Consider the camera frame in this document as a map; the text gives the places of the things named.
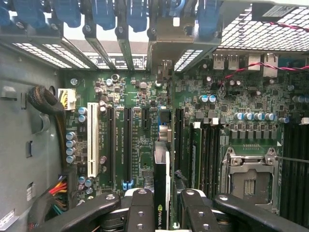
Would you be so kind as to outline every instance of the motherboard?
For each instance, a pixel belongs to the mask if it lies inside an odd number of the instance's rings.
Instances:
[[[77,199],[153,189],[154,142],[163,141],[170,152],[170,225],[177,214],[174,178],[209,199],[231,193],[280,214],[285,128],[309,116],[309,75],[279,70],[263,77],[259,67],[228,76],[234,70],[209,58],[165,83],[145,72],[63,72],[76,97],[66,138]]]

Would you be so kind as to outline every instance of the electrolytic capacitor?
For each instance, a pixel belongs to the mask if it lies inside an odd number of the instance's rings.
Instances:
[[[269,86],[269,85],[273,85],[275,83],[275,80],[274,79],[269,79],[267,81],[264,81],[263,82],[263,85],[264,86]]]
[[[75,161],[75,156],[67,156],[66,161],[67,163],[73,163]]]
[[[86,108],[86,107],[81,107],[81,108],[79,108],[79,109],[78,109],[78,113],[79,113],[80,115],[85,115],[85,114],[87,114],[87,108]]]
[[[75,146],[75,144],[76,144],[76,141],[75,141],[75,140],[68,140],[68,141],[66,142],[66,147],[72,148],[72,147]]]
[[[105,162],[106,162],[106,156],[101,156],[100,164],[105,164]]]
[[[253,114],[251,113],[245,113],[243,118],[247,121],[251,121],[253,119]]]
[[[78,185],[77,190],[82,191],[85,188],[85,185]]]
[[[290,119],[288,117],[281,117],[279,118],[280,123],[289,123]]]
[[[234,119],[242,120],[243,119],[243,114],[242,113],[235,113],[234,114]]]
[[[88,178],[86,179],[85,181],[85,186],[88,188],[88,187],[91,187],[93,184],[93,179],[92,178]]]
[[[275,119],[275,115],[273,113],[265,114],[265,119],[268,121],[273,121]]]
[[[254,119],[255,120],[263,120],[263,114],[262,113],[256,113],[254,114]]]
[[[261,91],[259,91],[259,90],[257,90],[257,91],[254,91],[254,92],[252,92],[251,94],[250,94],[250,96],[251,97],[258,97],[258,96],[261,96],[262,95],[262,93],[261,93]]]
[[[78,121],[83,123],[83,122],[86,122],[87,120],[87,117],[85,115],[79,115],[78,116]]]
[[[66,134],[66,139],[67,140],[72,140],[72,139],[75,139],[75,136],[76,136],[76,134],[71,131],[71,132]]]
[[[79,184],[83,185],[85,182],[86,182],[86,177],[85,176],[82,175],[82,176],[80,176],[78,178],[78,183]]]
[[[66,150],[67,156],[72,156],[74,153],[75,153],[75,148],[74,148],[74,147],[68,148],[68,149]]]
[[[92,188],[87,188],[86,189],[86,194],[91,194],[93,193],[93,189]]]
[[[200,103],[206,103],[208,101],[208,96],[207,95],[199,96],[198,100]]]
[[[303,103],[305,101],[305,97],[304,96],[294,96],[292,100],[295,103]]]
[[[214,95],[210,95],[209,98],[208,98],[208,100],[209,100],[209,102],[211,102],[211,103],[215,103],[216,100],[217,100],[217,98],[216,98],[216,96],[214,96]]]

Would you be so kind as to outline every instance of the perforated metal panel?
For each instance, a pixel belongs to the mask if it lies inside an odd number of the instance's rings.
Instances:
[[[219,48],[270,51],[309,50],[308,32],[251,21],[251,18],[250,8],[229,24],[223,31]],[[278,23],[309,28],[309,8],[299,7]]]

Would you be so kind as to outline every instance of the capacitor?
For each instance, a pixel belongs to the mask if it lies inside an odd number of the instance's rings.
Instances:
[[[107,79],[107,80],[106,80],[106,85],[107,85],[108,87],[112,86],[112,79]]]
[[[261,91],[257,90],[257,91],[252,92],[250,94],[250,96],[254,98],[254,97],[257,97],[257,96],[261,96],[261,94],[262,94]]]
[[[158,83],[158,81],[155,81],[155,82],[154,82],[154,85],[155,85],[157,88],[160,88],[160,87],[162,86],[162,84],[161,84],[161,83]]]
[[[198,100],[200,103],[206,103],[208,101],[208,96],[207,95],[199,96]]]
[[[295,87],[294,87],[293,85],[289,85],[289,86],[288,86],[288,91],[293,91],[294,88],[295,88]]]
[[[234,119],[242,120],[243,119],[243,114],[242,113],[235,113],[234,114]]]
[[[92,178],[88,178],[86,179],[85,181],[85,186],[88,188],[88,187],[91,187],[93,184],[93,179]]]
[[[119,81],[120,76],[118,74],[111,75],[111,79],[114,83],[117,83]]]
[[[274,79],[269,79],[269,80],[263,82],[263,86],[273,85],[274,83],[275,83]]]
[[[75,141],[75,140],[68,140],[68,141],[66,142],[66,146],[67,146],[68,148],[74,147],[75,144],[76,144],[76,141]]]
[[[67,156],[66,161],[67,163],[73,163],[75,161],[75,156]]]
[[[268,121],[273,121],[275,119],[275,115],[273,113],[265,114],[265,119]]]
[[[101,156],[101,158],[100,158],[100,164],[105,164],[105,162],[106,162],[106,156]]]
[[[87,117],[85,115],[79,115],[78,116],[78,121],[79,122],[83,123],[83,122],[86,122],[86,120],[87,120]]]
[[[251,121],[251,120],[253,119],[253,114],[251,114],[251,113],[245,113],[245,114],[243,115],[243,118],[244,118],[245,120],[247,120],[247,121]]]
[[[226,85],[227,85],[227,86],[230,86],[230,87],[233,87],[233,86],[235,86],[235,81],[230,80],[230,81],[228,81],[228,82],[226,83]]]
[[[82,191],[82,190],[84,190],[84,188],[85,188],[85,185],[78,185],[77,186],[78,191]]]
[[[217,98],[214,95],[210,95],[208,100],[209,100],[209,102],[214,103],[214,102],[216,102]]]
[[[281,117],[279,118],[280,123],[289,123],[290,119],[288,117]]]
[[[255,113],[254,114],[254,119],[255,120],[263,120],[263,114],[262,113]]]
[[[85,114],[87,114],[87,108],[86,108],[86,107],[81,107],[81,108],[79,108],[79,109],[78,109],[78,113],[79,113],[80,115],[85,115]]]
[[[102,94],[103,90],[101,88],[95,87],[95,93]]]
[[[100,111],[101,111],[102,114],[106,114],[106,107],[101,106]]]
[[[78,178],[78,183],[79,184],[83,185],[85,182],[86,182],[86,177],[85,176],[82,175],[82,176],[80,176]]]
[[[87,188],[86,189],[86,194],[91,194],[93,193],[93,188]]]
[[[75,136],[76,136],[76,134],[74,133],[74,132],[69,132],[69,133],[67,133],[66,134],[66,139],[67,140],[72,140],[72,139],[74,139],[75,138]]]
[[[305,101],[305,97],[304,96],[294,96],[292,100],[295,103],[303,103]]]
[[[67,156],[72,156],[74,153],[75,153],[75,148],[74,148],[74,147],[68,148],[68,149],[66,150]]]
[[[98,102],[98,105],[99,105],[99,106],[104,106],[104,107],[106,107],[105,101],[99,101],[99,102]]]

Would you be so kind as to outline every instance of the blue capacitor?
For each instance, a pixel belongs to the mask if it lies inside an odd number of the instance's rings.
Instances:
[[[78,109],[78,113],[79,113],[80,115],[85,115],[85,114],[87,114],[87,108],[86,108],[86,107],[81,107],[81,108],[79,108],[79,109]]]
[[[214,103],[214,102],[216,102],[217,98],[214,95],[210,95],[208,100],[209,100],[209,102]]]
[[[75,161],[75,156],[67,156],[66,161],[67,163],[73,163]]]
[[[86,122],[86,120],[87,120],[87,117],[85,115],[79,115],[78,116],[78,121],[79,122],[83,123],[83,122]]]

